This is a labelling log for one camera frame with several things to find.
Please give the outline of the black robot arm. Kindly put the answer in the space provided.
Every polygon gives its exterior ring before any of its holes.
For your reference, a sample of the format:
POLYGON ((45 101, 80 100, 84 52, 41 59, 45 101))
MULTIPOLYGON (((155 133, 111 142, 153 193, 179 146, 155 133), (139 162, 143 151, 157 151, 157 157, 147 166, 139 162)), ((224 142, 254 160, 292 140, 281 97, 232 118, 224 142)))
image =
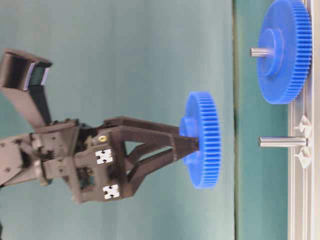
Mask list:
POLYGON ((198 151, 196 137, 173 125, 130 117, 90 127, 77 119, 53 121, 33 133, 0 141, 0 185, 63 179, 77 203, 132 197, 144 178, 198 151))

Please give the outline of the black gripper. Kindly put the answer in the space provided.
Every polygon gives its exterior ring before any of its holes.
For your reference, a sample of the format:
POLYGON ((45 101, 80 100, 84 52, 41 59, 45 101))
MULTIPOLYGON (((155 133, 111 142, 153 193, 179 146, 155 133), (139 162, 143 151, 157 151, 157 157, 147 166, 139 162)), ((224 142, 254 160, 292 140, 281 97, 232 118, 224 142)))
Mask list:
POLYGON ((96 128, 76 121, 42 127, 30 134, 30 145, 35 179, 44 186, 63 179, 78 203, 132 197, 147 175, 180 159, 183 151, 199 150, 199 140, 181 136, 177 126, 125 116, 96 128), (138 161, 125 180, 124 140, 142 143, 128 160, 172 148, 138 161))

